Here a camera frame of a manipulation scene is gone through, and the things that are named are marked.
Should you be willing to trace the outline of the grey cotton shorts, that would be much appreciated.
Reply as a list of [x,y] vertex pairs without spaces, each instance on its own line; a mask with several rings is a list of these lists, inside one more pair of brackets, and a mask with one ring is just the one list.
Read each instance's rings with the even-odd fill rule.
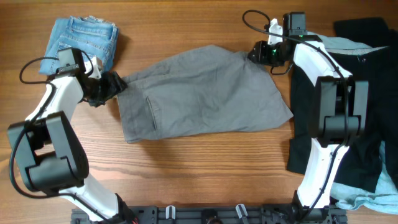
[[128,143],[278,128],[292,117],[262,65],[215,45],[174,55],[125,78],[118,95]]

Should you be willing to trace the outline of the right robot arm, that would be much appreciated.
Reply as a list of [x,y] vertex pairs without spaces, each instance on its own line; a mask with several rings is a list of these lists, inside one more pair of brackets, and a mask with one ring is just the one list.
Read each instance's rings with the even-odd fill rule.
[[257,42],[249,59],[271,68],[285,62],[296,65],[314,86],[308,119],[310,157],[294,195],[292,215],[298,222],[324,220],[341,160],[364,132],[368,82],[355,80],[331,57],[318,36],[308,34],[303,12],[284,14],[282,25],[268,18],[260,32],[267,34],[268,40]]

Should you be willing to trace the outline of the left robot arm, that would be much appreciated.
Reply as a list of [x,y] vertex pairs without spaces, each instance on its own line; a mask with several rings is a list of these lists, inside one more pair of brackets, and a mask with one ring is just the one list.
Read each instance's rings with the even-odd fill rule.
[[7,130],[12,147],[9,178],[28,198],[60,197],[88,215],[89,223],[137,223],[122,198],[104,188],[89,172],[86,153],[70,120],[82,101],[98,107],[127,87],[116,72],[104,72],[86,52],[58,51],[60,66],[43,82],[46,92],[24,121]]

